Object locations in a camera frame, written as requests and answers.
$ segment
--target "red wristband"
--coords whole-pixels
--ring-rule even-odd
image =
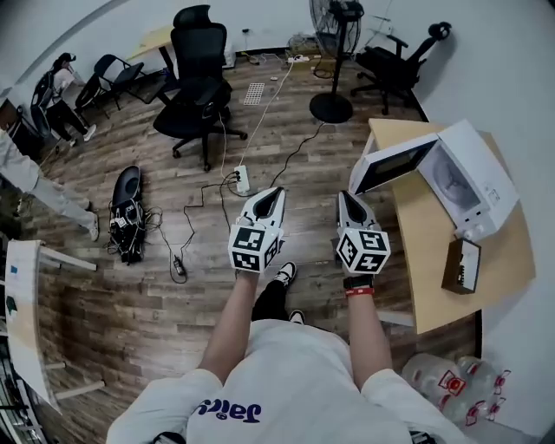
[[[372,287],[355,287],[355,288],[345,290],[346,297],[362,296],[362,295],[373,296],[374,289]]]

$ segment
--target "black wristband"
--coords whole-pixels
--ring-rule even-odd
[[[359,276],[347,276],[343,280],[343,288],[351,290],[356,287],[363,287],[365,285],[373,286],[374,279],[371,274],[361,274]]]

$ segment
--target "person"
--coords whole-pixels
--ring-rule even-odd
[[[0,129],[0,174],[24,193],[33,194],[52,210],[87,228],[96,241],[99,236],[98,216],[87,211],[90,202],[73,190],[42,176],[41,168],[22,155],[10,136]]]
[[[348,345],[287,316],[296,273],[286,263],[254,303],[258,274],[239,272],[199,366],[150,382],[107,444],[472,442],[392,370],[368,275],[344,281]]]
[[[96,131],[96,125],[91,125],[86,129],[79,117],[72,111],[68,103],[64,100],[65,93],[72,84],[79,87],[84,87],[85,83],[76,79],[72,74],[70,63],[75,60],[75,57],[70,53],[64,52],[60,55],[52,65],[52,72],[54,73],[52,100],[46,109],[46,118],[54,131],[60,137],[69,142],[72,147],[77,140],[73,139],[65,128],[65,123],[68,123],[82,134],[83,139],[87,142]]]

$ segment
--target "black shoe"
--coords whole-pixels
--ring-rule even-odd
[[[289,315],[289,322],[290,323],[300,323],[304,325],[304,314],[301,310],[294,310]]]
[[[296,274],[297,266],[293,262],[286,262],[284,266],[279,269],[273,280],[281,282],[285,288],[287,288],[295,278]]]

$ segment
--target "white shoe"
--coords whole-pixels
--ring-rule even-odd
[[[93,214],[95,215],[95,223],[93,227],[90,229],[90,238],[93,242],[95,242],[96,240],[98,240],[98,236],[100,232],[98,230],[98,215],[96,213],[93,213]]]
[[[285,288],[287,288],[296,274],[297,266],[293,262],[286,262],[284,266],[279,269],[273,280],[283,283]]]
[[[300,323],[304,325],[304,314],[301,310],[294,310],[289,315],[289,322],[290,323]]]
[[[93,137],[93,134],[95,133],[95,131],[96,131],[96,125],[91,125],[90,127],[88,127],[88,131],[83,136],[83,140],[88,142],[90,140],[90,138]]]

